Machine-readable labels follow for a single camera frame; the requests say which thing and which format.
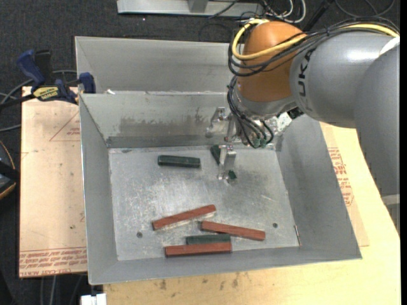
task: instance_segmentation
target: yellow label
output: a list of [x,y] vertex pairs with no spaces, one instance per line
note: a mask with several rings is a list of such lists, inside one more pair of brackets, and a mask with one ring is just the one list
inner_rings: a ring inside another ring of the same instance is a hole
[[33,95],[41,100],[46,100],[48,98],[58,96],[58,87],[57,86],[44,86],[39,87]]

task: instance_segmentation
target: white object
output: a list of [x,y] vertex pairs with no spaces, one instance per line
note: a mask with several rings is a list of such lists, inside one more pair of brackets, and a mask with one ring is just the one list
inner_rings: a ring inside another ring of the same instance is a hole
[[106,294],[97,294],[96,296],[81,296],[80,305],[107,305]]

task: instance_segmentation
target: dark green bar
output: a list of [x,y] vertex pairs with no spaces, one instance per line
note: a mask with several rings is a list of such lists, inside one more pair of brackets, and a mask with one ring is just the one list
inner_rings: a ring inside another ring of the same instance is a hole
[[210,153],[215,158],[216,163],[219,165],[220,164],[220,158],[221,158],[221,149],[219,148],[219,145],[213,145],[210,148]]
[[229,171],[229,179],[230,180],[235,180],[237,179],[236,173],[233,170]]
[[208,244],[208,243],[226,243],[230,241],[229,234],[211,234],[188,236],[186,243],[190,244]]
[[158,164],[160,166],[200,168],[201,160],[195,157],[159,155]]

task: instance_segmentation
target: black carpet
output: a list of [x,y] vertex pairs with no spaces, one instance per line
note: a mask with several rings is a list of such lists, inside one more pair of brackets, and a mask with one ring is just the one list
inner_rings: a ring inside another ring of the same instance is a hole
[[[134,37],[180,41],[229,42],[237,23],[229,18],[180,17],[165,15],[118,15],[117,0],[0,0],[0,93],[8,93],[27,78],[19,71],[16,60],[28,49],[51,50],[54,69],[75,69],[74,37]],[[303,27],[323,0],[305,0],[307,17]],[[339,0],[351,13],[368,16],[385,11],[392,0]],[[400,24],[400,0],[382,15]],[[349,18],[333,3],[313,29],[320,29]],[[17,106],[0,115],[0,129],[20,123]],[[20,130],[0,132],[0,140],[9,149],[17,168],[20,167]],[[18,189],[0,200],[0,272],[17,304],[48,304],[52,278],[18,279]],[[59,276],[55,284],[56,304],[69,304],[76,293],[90,293],[86,277]],[[0,305],[8,305],[1,298]]]

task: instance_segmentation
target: blue clamp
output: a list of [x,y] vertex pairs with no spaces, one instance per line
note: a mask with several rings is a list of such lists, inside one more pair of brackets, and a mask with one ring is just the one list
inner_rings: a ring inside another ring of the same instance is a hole
[[45,78],[39,70],[39,67],[35,64],[33,55],[34,50],[24,52],[17,59],[17,65],[28,78],[31,78],[35,82],[34,88],[42,85],[45,82]]
[[[46,78],[36,65],[33,55],[34,51],[28,50],[22,53],[17,60],[17,65],[20,70],[34,81],[31,94],[43,102],[49,100],[64,100],[69,103],[77,104],[78,95],[71,91],[69,87],[65,87],[61,79],[56,79],[54,85],[44,85]],[[96,92],[95,82],[89,72],[80,74],[77,83],[81,85],[81,92]]]

